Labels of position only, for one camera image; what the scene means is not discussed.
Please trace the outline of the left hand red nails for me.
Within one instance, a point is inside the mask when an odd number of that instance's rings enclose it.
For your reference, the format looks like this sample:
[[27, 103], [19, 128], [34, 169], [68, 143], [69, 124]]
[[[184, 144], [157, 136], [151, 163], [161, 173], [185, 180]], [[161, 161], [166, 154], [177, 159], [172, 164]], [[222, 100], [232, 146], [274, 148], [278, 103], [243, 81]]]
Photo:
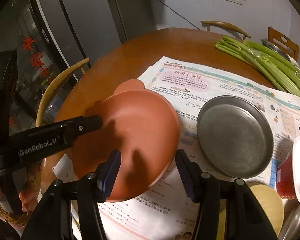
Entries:
[[9, 215], [8, 212], [3, 211], [0, 207], [0, 220], [10, 224], [16, 230], [23, 230], [29, 221], [30, 215], [38, 204], [38, 194], [40, 190], [40, 176], [41, 176], [42, 161], [31, 164], [27, 168], [27, 184], [23, 190], [19, 192], [19, 199], [21, 201], [21, 209], [23, 214], [17, 216]]

